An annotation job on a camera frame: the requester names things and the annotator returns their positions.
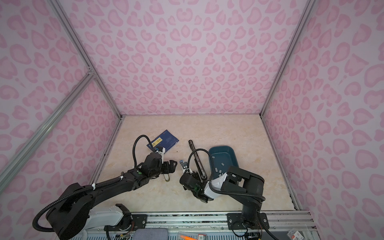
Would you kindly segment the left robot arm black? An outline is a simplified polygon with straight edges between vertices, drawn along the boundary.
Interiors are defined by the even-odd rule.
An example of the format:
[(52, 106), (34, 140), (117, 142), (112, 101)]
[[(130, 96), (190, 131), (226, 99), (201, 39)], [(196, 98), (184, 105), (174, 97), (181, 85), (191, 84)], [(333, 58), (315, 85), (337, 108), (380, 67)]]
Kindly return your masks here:
[(152, 148), (144, 162), (120, 176), (92, 185), (72, 184), (54, 202), (36, 214), (32, 227), (38, 232), (56, 233), (61, 240), (69, 240), (80, 233), (91, 219), (91, 209), (125, 192), (141, 188), (160, 175), (175, 172), (177, 162), (164, 161), (162, 153)]

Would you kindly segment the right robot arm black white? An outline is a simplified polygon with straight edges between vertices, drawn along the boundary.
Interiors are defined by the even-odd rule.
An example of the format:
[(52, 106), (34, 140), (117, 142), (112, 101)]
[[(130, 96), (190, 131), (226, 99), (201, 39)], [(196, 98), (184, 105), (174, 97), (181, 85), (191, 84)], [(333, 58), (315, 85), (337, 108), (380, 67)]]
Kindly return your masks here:
[(269, 231), (269, 223), (265, 214), (261, 213), (263, 202), (264, 183), (263, 177), (230, 166), (220, 177), (214, 179), (214, 168), (211, 168), (211, 175), (203, 180), (198, 172), (190, 169), (192, 156), (202, 151), (209, 156), (210, 164), (213, 163), (212, 155), (205, 149), (193, 150), (186, 162), (180, 161), (183, 175), (180, 184), (185, 190), (191, 191), (193, 196), (203, 203), (213, 201), (220, 196), (229, 196), (242, 204), (241, 214), (227, 214), (228, 228), (238, 238), (257, 239), (263, 237), (266, 232), (274, 240), (276, 237)]

